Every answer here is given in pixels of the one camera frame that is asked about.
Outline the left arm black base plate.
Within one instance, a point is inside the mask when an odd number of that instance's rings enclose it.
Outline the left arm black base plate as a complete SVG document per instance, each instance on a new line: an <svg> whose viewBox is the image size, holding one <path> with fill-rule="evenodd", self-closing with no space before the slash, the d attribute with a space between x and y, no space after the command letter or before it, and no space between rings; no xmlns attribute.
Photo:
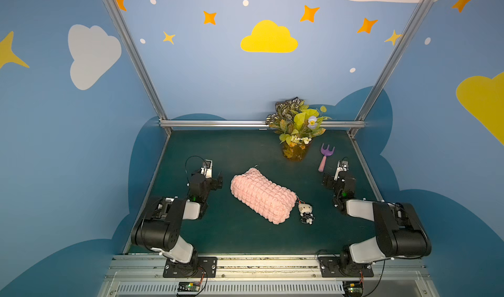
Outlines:
<svg viewBox="0 0 504 297"><path fill-rule="evenodd" d="M193 257L189 263L182 264L167 259L164 267L163 278L181 279L197 278L205 274L205 278L215 278L218 259L215 256Z"/></svg>

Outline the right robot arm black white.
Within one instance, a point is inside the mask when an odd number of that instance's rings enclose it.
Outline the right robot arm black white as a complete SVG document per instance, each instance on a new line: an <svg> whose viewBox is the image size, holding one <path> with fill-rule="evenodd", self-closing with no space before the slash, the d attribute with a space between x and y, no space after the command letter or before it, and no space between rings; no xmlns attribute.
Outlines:
<svg viewBox="0 0 504 297"><path fill-rule="evenodd" d="M349 171L325 173L322 184L333 191L333 205L342 214L374 223L375 235L344 247L339 267L366 268L374 262L429 256L432 243L414 207L409 203L366 201L355 197L356 180Z"/></svg>

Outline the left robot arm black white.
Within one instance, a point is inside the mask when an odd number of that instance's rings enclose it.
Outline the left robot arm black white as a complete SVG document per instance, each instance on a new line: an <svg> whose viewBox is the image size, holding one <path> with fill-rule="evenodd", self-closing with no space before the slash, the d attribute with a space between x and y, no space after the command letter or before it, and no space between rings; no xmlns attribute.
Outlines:
<svg viewBox="0 0 504 297"><path fill-rule="evenodd" d="M222 176L213 179L195 173L189 180L187 197L150 197L131 232L131 243L174 263L194 265L198 253L181 237L182 222L202 219L210 192L222 186Z"/></svg>

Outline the pink puffy bag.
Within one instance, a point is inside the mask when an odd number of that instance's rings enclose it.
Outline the pink puffy bag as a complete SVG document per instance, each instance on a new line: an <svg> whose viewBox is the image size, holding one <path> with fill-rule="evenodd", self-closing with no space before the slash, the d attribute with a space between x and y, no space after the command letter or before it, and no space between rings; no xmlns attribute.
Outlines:
<svg viewBox="0 0 504 297"><path fill-rule="evenodd" d="M290 217L297 202L293 191L270 181L256 168L233 177L230 190L239 201L275 225Z"/></svg>

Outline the white plush keychain decoration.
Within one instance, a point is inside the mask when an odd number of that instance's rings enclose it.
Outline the white plush keychain decoration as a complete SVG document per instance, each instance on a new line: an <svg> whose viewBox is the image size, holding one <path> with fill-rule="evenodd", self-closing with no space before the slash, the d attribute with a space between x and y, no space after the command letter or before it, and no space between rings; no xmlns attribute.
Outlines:
<svg viewBox="0 0 504 297"><path fill-rule="evenodd" d="M301 217L301 223L312 225L314 221L313 207L297 198L297 207Z"/></svg>

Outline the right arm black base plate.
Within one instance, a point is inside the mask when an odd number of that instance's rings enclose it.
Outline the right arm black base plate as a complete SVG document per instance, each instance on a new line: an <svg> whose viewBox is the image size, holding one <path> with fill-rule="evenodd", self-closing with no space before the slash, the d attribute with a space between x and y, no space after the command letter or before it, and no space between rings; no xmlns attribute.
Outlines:
<svg viewBox="0 0 504 297"><path fill-rule="evenodd" d="M338 256L320 256L317 258L321 275L324 278L364 277L371 278L374 271L370 264L342 262Z"/></svg>

